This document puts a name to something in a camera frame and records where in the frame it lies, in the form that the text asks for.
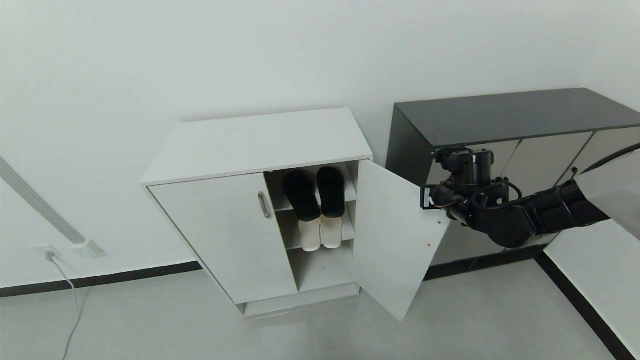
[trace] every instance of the black slipper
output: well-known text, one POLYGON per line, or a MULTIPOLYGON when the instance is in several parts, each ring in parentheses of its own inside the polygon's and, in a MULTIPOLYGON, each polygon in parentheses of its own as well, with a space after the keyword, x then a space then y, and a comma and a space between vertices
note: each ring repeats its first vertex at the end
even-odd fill
POLYGON ((344 215, 344 177, 340 170, 323 167, 317 175, 322 214, 328 218, 344 215))
POLYGON ((320 217, 314 184, 302 170, 288 173, 282 187, 298 219, 306 222, 320 217))
POLYGON ((300 221, 300 242, 302 250, 320 249, 320 207, 312 181, 300 170, 287 174, 282 184, 293 211, 300 221))
POLYGON ((342 244, 344 178, 338 169, 323 167, 318 172, 317 183, 322 202, 320 238, 324 247, 336 249, 342 244))

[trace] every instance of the gray floor tile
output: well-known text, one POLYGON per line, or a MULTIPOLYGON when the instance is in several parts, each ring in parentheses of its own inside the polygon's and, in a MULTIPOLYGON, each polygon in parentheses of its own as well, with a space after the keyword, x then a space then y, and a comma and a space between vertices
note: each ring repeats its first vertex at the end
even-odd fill
POLYGON ((586 350, 576 352, 567 357, 563 357, 562 360, 615 360, 613 355, 607 350, 604 344, 599 344, 594 347, 590 347, 586 350))
POLYGON ((137 359, 160 282, 146 279, 92 288, 67 359, 137 359))
POLYGON ((405 323, 420 329, 416 346, 428 359, 495 359, 491 346, 468 308, 459 279, 424 282, 405 323))
POLYGON ((264 342, 204 272, 165 278, 140 360, 272 358, 264 342))
MULTIPOLYGON (((78 295, 69 360, 612 359, 533 261, 425 282, 402 323, 365 290, 243 318, 202 271, 78 295)), ((70 291, 1 299, 1 358, 61 357, 74 315, 70 291)))
POLYGON ((76 316, 71 290, 0 299, 0 359, 61 359, 76 316))
POLYGON ((267 316, 248 318, 276 359, 314 359, 314 337, 308 306, 267 316))
POLYGON ((533 261, 467 274, 465 298, 499 359, 559 359, 600 342, 533 261))

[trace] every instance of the wall socket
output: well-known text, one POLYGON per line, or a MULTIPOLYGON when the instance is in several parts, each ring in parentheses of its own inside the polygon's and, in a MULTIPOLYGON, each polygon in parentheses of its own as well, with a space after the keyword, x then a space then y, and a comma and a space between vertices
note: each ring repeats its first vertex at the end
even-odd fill
POLYGON ((82 244, 73 245, 70 249, 81 258, 101 258, 102 256, 107 256, 104 250, 93 240, 86 240, 82 244))
POLYGON ((35 250, 37 253, 41 254, 43 258, 44 258, 44 254, 47 251, 53 251, 53 253, 56 255, 57 258, 61 256, 60 253, 53 246, 49 244, 33 245, 31 246, 31 248, 35 250))

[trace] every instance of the cable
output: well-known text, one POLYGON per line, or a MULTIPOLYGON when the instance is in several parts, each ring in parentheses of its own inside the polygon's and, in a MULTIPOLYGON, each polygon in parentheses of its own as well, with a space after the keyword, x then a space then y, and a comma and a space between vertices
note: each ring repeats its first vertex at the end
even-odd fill
POLYGON ((591 165, 590 167, 587 168, 587 170, 583 171, 582 174, 589 172, 591 170, 597 169, 599 167, 601 167, 602 165, 605 165, 606 163, 615 160, 617 158, 619 158, 620 156, 626 155, 630 152, 634 152, 636 150, 640 149, 640 142, 635 144, 635 145, 631 145, 630 147, 626 147, 620 151, 614 152, 613 154, 607 156, 606 158, 598 161, 597 163, 591 165))
POLYGON ((52 264, 56 265, 56 268, 58 268, 58 270, 60 271, 62 276, 65 277, 65 280, 69 283, 69 285, 71 285, 71 291, 73 291, 73 294, 74 294, 74 303, 76 304, 76 312, 78 314, 78 319, 76 320, 76 324, 74 325, 74 328, 71 330, 71 334, 69 334, 69 339, 67 340, 67 347, 65 347, 65 354, 62 356, 62 360, 65 360, 67 358, 67 352, 69 351, 69 344, 71 343, 71 337, 73 337, 74 332, 76 331, 76 328, 78 327, 78 324, 80 323, 80 317, 82 317, 82 313, 80 312, 80 307, 78 307, 78 299, 76 297, 76 287, 74 286, 74 283, 72 283, 71 280, 69 280, 69 278, 65 275, 65 272, 62 271, 62 269, 55 262, 55 260, 53 260, 53 258, 55 258, 55 256, 56 255, 55 255, 55 253, 53 251, 47 251, 45 253, 45 259, 47 261, 51 262, 52 264))
MULTIPOLYGON (((451 175, 450 175, 450 176, 449 176, 445 181, 442 181, 440 184, 437 184, 437 185, 433 188, 432 192, 433 192, 433 193, 435 193, 435 191, 436 191, 436 189, 437 189, 437 188, 441 187, 441 186, 442 186, 442 185, 444 185, 445 183, 448 183, 449 181, 451 181, 451 179, 452 179, 452 178, 453 178, 453 174, 451 174, 451 175)), ((456 201, 452 201, 452 202, 450 202, 450 203, 448 203, 448 204, 446 204, 446 205, 436 205, 436 204, 433 204, 433 205, 434 205, 436 208, 438 208, 438 209, 445 209, 445 208, 448 208, 449 206, 455 205, 455 204, 457 204, 457 203, 459 203, 459 201, 457 201, 457 200, 456 200, 456 201)))
POLYGON ((505 209, 505 208, 508 208, 510 206, 514 206, 514 205, 518 204, 517 201, 520 200, 520 199, 522 199, 522 191, 520 191, 520 189, 517 186, 515 186, 514 184, 512 184, 509 181, 503 179, 503 180, 500 180, 500 181, 496 181, 495 183, 493 183, 493 184, 491 184, 491 185, 489 185, 487 187, 484 187, 484 188, 474 192, 474 194, 471 195, 471 204, 473 206, 475 206, 476 208, 478 208, 478 209, 500 210, 500 209, 505 209), (514 189, 516 191, 516 193, 518 193, 518 198, 516 200, 505 202, 505 203, 502 203, 502 204, 496 205, 496 206, 490 206, 490 207, 489 206, 480 205, 480 203, 478 203, 478 201, 476 200, 478 195, 480 195, 483 192, 486 192, 488 190, 499 188, 503 184, 505 184, 505 185, 509 186, 510 188, 514 189))

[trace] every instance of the silver door handle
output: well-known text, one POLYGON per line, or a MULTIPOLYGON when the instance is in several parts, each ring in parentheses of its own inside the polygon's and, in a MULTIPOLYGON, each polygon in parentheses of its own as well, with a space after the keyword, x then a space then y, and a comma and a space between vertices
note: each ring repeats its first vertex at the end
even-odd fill
POLYGON ((258 193, 258 201, 260 201, 260 207, 262 208, 262 213, 264 214, 264 217, 270 218, 271 214, 269 213, 269 209, 267 209, 266 202, 264 202, 264 193, 263 192, 259 192, 258 193))

